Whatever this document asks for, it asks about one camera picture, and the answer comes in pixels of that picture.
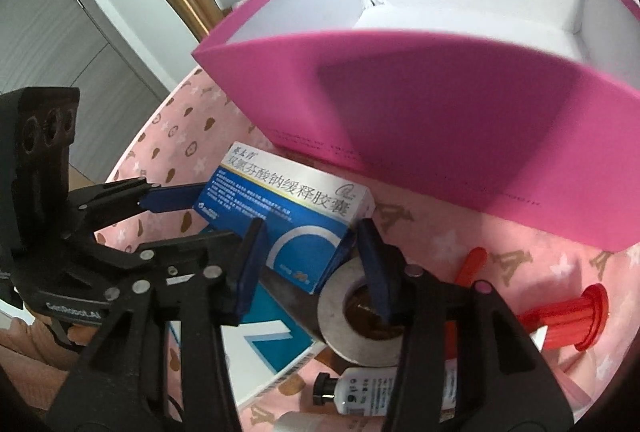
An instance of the screw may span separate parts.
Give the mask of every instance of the screw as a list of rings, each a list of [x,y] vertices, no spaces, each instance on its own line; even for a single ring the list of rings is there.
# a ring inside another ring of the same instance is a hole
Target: screw
[[[113,302],[120,296],[120,290],[116,287],[110,287],[104,292],[104,297],[109,301]]]
[[[142,295],[143,293],[146,293],[147,291],[149,291],[149,288],[151,287],[151,282],[149,282],[148,280],[137,280],[133,283],[133,286],[131,286],[131,289],[133,290],[133,293],[135,293],[136,295]]]
[[[476,288],[476,291],[478,291],[478,293],[482,293],[483,295],[488,295],[489,293],[491,293],[491,291],[494,290],[494,287],[485,280],[479,280],[478,282],[476,282],[474,287]]]
[[[208,279],[218,278],[222,275],[222,268],[220,266],[207,266],[202,271],[202,274]]]
[[[407,277],[418,278],[421,277],[423,273],[424,270],[417,264],[407,264],[404,266],[404,274],[407,275]]]
[[[140,252],[140,258],[142,260],[151,260],[156,256],[156,252],[153,250],[145,250],[144,252]]]

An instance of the white bottle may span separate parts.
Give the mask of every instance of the white bottle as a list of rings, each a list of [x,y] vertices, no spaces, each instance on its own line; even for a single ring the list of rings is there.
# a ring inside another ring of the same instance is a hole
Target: white bottle
[[[340,414],[353,416],[384,416],[391,401],[397,367],[351,367],[340,378],[322,372],[314,383],[314,405],[333,401]],[[445,383],[442,410],[456,407],[458,361],[445,362]]]
[[[287,412],[273,424],[273,432],[380,432],[384,422],[381,417]]]

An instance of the roll of tape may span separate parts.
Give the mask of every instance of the roll of tape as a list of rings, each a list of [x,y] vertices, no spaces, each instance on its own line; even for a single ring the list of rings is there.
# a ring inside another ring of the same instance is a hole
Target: roll of tape
[[[373,340],[358,334],[344,315],[347,299],[366,284],[360,258],[340,266],[320,292],[318,323],[324,341],[348,362],[365,367],[392,367],[398,364],[402,336]]]

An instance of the pink tablecloth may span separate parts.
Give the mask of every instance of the pink tablecloth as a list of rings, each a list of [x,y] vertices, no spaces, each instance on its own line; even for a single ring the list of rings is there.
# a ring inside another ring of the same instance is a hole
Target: pink tablecloth
[[[109,180],[142,175],[163,185],[206,181],[234,141],[279,152],[207,74],[196,69],[142,128]],[[612,254],[308,158],[289,157],[368,185],[376,199],[374,219],[385,239],[442,280],[453,280],[469,249],[488,249],[491,259],[480,277],[492,282],[516,313],[574,298],[588,285],[603,283],[609,292],[610,317],[593,348],[593,383],[583,387],[594,398],[602,393],[640,326],[640,245]],[[191,210],[153,217],[142,214],[101,230],[97,238],[130,251],[148,240],[195,234],[205,225]],[[565,348],[561,360],[576,354],[574,348]],[[179,367],[177,356],[174,365]],[[302,378],[311,381],[321,368],[326,370],[313,362]],[[291,383],[303,386],[300,380]],[[242,412],[245,430],[270,430],[276,417],[300,407],[300,394],[304,392],[276,390],[255,402]]]

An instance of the black bottle cap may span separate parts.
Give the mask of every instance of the black bottle cap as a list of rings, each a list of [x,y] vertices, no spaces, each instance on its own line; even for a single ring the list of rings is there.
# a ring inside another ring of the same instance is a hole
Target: black bottle cap
[[[313,403],[322,406],[327,401],[334,400],[335,386],[338,383],[337,378],[332,378],[328,372],[318,374],[314,383]]]

